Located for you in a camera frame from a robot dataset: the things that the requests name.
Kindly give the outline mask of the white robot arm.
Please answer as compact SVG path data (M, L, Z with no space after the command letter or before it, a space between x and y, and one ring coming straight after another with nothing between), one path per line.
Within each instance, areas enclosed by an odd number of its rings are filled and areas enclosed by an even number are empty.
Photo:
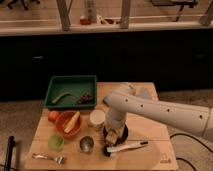
M132 113L213 142L213 108L150 100L135 93L135 87L124 82L104 97L109 107L105 119L107 129L123 129L127 114Z

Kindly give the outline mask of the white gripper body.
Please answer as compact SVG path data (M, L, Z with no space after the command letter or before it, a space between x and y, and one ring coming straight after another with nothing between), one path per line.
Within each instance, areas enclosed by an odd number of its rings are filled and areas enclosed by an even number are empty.
M121 137L124 132L125 119L116 120L115 118L107 118L105 128L110 136Z

